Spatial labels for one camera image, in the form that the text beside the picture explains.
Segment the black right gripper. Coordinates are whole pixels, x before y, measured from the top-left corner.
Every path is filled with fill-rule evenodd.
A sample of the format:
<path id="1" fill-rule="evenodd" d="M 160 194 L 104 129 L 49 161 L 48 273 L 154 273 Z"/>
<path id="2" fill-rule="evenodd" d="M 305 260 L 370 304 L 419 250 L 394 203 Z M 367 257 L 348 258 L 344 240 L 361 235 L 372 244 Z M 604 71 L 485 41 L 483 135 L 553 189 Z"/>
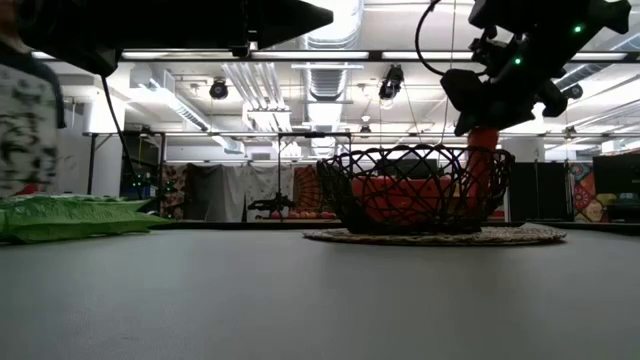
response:
<path id="1" fill-rule="evenodd" d="M 460 112 L 456 136 L 476 128 L 503 130 L 534 120 L 531 110 L 537 103 L 547 117 L 567 108 L 568 99 L 554 80 L 566 73 L 568 29 L 535 27 L 508 42 L 496 35 L 497 29 L 489 27 L 469 46 L 483 71 L 452 68 L 441 75 L 443 90 Z"/>

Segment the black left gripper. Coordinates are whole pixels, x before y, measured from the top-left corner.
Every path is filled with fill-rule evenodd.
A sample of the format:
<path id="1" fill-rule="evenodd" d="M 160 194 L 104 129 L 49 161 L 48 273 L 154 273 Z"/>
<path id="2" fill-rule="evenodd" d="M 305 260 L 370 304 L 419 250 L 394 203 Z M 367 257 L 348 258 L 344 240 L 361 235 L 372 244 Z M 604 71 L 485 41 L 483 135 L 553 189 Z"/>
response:
<path id="1" fill-rule="evenodd" d="M 304 0 L 17 0 L 30 47 L 109 76 L 127 49 L 215 49 L 245 55 L 333 23 Z"/>

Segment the orange toy carrot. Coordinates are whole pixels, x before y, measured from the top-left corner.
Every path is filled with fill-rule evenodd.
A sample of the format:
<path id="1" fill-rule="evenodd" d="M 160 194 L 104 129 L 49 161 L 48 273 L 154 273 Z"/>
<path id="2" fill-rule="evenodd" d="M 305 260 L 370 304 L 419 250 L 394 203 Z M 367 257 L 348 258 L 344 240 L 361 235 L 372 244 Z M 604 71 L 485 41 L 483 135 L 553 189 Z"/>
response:
<path id="1" fill-rule="evenodd" d="M 487 199 L 493 164 L 493 152 L 496 150 L 499 132 L 494 128 L 475 128 L 467 137 L 468 152 L 466 165 L 469 175 L 467 205 L 476 208 Z"/>

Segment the red toy bell pepper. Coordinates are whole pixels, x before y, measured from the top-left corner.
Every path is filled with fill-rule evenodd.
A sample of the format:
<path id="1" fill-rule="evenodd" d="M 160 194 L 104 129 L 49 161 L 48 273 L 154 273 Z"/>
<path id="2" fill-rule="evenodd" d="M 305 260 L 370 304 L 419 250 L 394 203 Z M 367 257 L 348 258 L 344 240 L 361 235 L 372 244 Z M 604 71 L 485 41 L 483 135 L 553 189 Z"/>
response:
<path id="1" fill-rule="evenodd" d="M 451 183 L 450 176 L 429 179 L 360 176 L 352 180 L 351 187 L 356 202 L 373 221 L 415 225 L 440 212 L 443 190 L 450 190 Z"/>

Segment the green toy bean bunch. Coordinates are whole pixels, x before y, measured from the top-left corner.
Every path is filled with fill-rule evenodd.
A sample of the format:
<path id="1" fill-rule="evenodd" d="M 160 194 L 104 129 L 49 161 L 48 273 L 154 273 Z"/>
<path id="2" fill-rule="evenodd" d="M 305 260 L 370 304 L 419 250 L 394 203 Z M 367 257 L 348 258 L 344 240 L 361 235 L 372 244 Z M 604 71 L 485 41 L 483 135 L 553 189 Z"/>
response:
<path id="1" fill-rule="evenodd" d="M 148 233 L 172 221 L 143 212 L 145 200 L 88 195 L 22 195 L 0 199 L 0 243 L 38 244 Z"/>

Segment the black overhead light bar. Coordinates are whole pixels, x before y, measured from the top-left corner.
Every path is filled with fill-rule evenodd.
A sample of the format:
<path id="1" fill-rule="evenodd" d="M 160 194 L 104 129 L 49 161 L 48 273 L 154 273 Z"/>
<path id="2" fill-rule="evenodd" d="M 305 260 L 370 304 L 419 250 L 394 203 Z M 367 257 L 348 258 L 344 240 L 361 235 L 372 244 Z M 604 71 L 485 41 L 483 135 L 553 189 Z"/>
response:
<path id="1" fill-rule="evenodd" d="M 247 57 L 230 53 L 125 51 L 124 62 L 225 62 L 225 61 L 285 61 L 285 62 L 414 62 L 418 55 L 412 51 L 254 51 Z M 633 63 L 640 61 L 640 50 L 579 52 L 570 63 Z"/>

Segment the colourful patterned cloth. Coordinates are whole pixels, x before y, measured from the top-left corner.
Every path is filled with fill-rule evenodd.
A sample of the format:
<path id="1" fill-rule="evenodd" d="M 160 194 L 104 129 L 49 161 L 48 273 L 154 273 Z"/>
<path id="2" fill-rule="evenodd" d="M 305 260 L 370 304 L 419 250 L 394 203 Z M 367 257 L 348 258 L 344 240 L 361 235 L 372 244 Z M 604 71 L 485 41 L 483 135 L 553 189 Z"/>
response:
<path id="1" fill-rule="evenodd" d="M 593 166 L 590 163 L 570 163 L 569 180 L 574 221 L 608 223 L 607 206 L 616 200 L 617 196 L 596 193 Z"/>

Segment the round woven placemat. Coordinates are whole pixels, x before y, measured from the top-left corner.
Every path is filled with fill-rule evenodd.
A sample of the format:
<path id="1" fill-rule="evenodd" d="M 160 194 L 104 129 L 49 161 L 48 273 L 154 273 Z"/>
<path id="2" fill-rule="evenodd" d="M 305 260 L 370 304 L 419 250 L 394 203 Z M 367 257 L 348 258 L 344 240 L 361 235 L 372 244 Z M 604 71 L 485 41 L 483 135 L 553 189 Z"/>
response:
<path id="1" fill-rule="evenodd" d="M 558 229 L 525 223 L 522 226 L 487 226 L 468 234 L 365 235 L 347 229 L 305 231 L 309 240 L 390 246 L 520 246 L 556 244 L 564 241 L 566 233 Z"/>

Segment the red patterned cloth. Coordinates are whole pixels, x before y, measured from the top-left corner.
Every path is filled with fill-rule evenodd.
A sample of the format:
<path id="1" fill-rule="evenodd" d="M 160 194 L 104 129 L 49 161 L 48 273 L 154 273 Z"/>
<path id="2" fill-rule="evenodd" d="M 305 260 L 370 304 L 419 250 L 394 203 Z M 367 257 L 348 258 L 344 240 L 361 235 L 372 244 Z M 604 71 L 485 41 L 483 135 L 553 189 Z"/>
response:
<path id="1" fill-rule="evenodd" d="M 293 202 L 298 213 L 319 216 L 324 211 L 324 197 L 314 166 L 294 169 Z"/>

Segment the grey hanging cloth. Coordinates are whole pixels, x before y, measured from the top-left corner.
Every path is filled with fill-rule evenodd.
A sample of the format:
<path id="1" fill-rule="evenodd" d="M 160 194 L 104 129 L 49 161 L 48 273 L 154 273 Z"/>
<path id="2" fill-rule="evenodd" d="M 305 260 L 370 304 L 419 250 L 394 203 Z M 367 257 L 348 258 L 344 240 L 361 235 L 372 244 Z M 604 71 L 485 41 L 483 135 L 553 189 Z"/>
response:
<path id="1" fill-rule="evenodd" d="M 186 166 L 183 219 L 205 222 L 255 222 L 272 210 L 251 210 L 258 200 L 272 200 L 281 190 L 293 199 L 294 170 L 290 165 Z"/>

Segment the person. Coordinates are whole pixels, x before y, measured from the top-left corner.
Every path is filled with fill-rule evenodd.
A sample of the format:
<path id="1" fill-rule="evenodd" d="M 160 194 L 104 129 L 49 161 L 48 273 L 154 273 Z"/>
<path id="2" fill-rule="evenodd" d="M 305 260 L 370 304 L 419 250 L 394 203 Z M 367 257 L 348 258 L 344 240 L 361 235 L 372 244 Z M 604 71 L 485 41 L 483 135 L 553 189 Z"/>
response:
<path id="1" fill-rule="evenodd" d="M 14 0 L 0 0 L 0 198 L 49 193 L 66 127 L 56 74 L 20 38 Z"/>

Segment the silver ventilation duct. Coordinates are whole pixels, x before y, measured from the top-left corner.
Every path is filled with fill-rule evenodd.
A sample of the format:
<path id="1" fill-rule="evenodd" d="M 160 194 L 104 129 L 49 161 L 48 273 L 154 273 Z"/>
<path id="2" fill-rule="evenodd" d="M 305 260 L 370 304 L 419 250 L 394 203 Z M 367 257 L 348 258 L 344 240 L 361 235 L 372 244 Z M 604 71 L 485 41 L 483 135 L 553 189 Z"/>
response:
<path id="1" fill-rule="evenodd" d="M 364 0 L 304 0 L 333 12 L 333 22 L 303 35 L 304 50 L 353 50 L 357 47 L 364 13 Z M 345 91 L 347 70 L 310 69 L 305 71 L 309 96 L 316 101 L 338 100 Z"/>

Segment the black metal frame stand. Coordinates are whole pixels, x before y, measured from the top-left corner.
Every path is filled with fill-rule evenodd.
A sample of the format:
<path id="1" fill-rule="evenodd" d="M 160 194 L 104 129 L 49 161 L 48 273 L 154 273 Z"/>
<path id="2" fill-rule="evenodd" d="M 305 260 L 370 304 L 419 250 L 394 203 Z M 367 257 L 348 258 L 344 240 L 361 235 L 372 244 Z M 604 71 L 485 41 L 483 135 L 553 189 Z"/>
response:
<path id="1" fill-rule="evenodd" d="M 335 131 L 292 131 L 279 132 L 276 140 L 277 191 L 275 205 L 271 210 L 276 219 L 289 221 L 336 221 L 337 215 L 328 204 L 324 194 L 322 180 L 317 170 L 319 160 L 336 155 L 339 149 L 352 148 L 352 135 L 349 132 Z M 296 167 L 314 166 L 324 197 L 324 211 L 316 216 L 295 211 L 293 202 L 293 180 Z"/>
<path id="2" fill-rule="evenodd" d="M 162 192 L 167 136 L 161 132 L 85 133 L 88 195 L 154 198 Z"/>

